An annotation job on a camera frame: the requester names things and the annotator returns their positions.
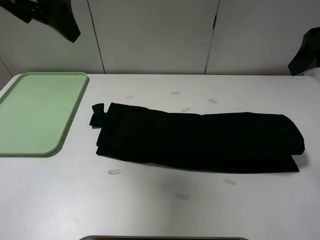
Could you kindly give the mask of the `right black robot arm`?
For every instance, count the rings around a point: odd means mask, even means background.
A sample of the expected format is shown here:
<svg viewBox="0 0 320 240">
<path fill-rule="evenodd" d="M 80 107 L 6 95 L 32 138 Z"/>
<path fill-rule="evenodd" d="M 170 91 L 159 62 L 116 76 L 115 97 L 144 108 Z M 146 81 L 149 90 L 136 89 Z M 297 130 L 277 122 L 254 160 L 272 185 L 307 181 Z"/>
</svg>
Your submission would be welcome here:
<svg viewBox="0 0 320 240">
<path fill-rule="evenodd" d="M 320 67 L 320 28 L 311 28 L 303 35 L 301 46 L 288 64 L 292 76 Z"/>
</svg>

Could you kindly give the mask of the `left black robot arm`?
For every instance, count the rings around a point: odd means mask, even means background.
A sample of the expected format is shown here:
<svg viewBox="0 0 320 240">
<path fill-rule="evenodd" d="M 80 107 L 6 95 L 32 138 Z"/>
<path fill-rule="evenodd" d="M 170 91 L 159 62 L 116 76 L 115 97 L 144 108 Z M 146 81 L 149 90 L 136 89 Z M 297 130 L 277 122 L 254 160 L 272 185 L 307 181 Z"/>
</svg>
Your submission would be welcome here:
<svg viewBox="0 0 320 240">
<path fill-rule="evenodd" d="M 74 43 L 81 35 L 70 0 L 2 0 L 0 6 L 25 23 L 36 20 Z"/>
</svg>

